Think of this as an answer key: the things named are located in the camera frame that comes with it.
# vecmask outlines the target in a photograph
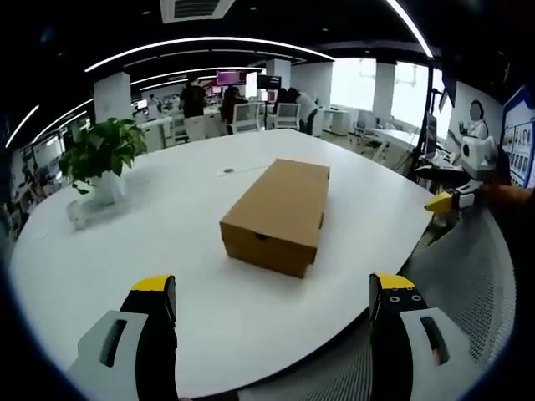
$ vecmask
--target air vent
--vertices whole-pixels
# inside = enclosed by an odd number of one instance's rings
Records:
[[[160,0],[163,23],[221,19],[235,0]]]

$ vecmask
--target cable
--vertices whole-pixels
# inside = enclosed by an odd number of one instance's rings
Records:
[[[395,163],[395,166],[392,168],[392,170],[394,171],[398,170],[402,165],[404,165],[407,162],[407,160],[410,158],[410,155],[412,155],[413,153],[413,149],[411,149],[410,147],[412,146],[412,143],[414,142],[415,138],[416,137],[420,138],[420,135],[421,133],[419,135],[414,134],[414,136],[412,137],[412,140],[410,140],[409,149],[401,155],[401,157],[398,159],[397,163]]]

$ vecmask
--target green leaves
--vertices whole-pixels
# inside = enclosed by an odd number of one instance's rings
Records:
[[[88,184],[89,178],[105,171],[121,176],[123,165],[131,167],[134,158],[146,151],[145,134],[133,120],[112,118],[80,131],[79,140],[63,155],[59,168],[83,195],[88,191],[78,188],[76,181]]]

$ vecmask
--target white flower pot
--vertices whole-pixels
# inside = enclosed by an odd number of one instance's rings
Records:
[[[94,198],[101,205],[121,202],[126,197],[125,181],[112,171],[105,171],[101,177],[91,179],[94,187]]]

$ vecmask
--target computer monitor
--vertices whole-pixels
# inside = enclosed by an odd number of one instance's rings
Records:
[[[245,77],[243,71],[217,71],[217,86],[245,85]]]
[[[258,75],[257,86],[259,89],[281,89],[281,77],[277,75]]]
[[[432,159],[436,153],[436,117],[427,114],[427,131],[425,134],[425,158]]]

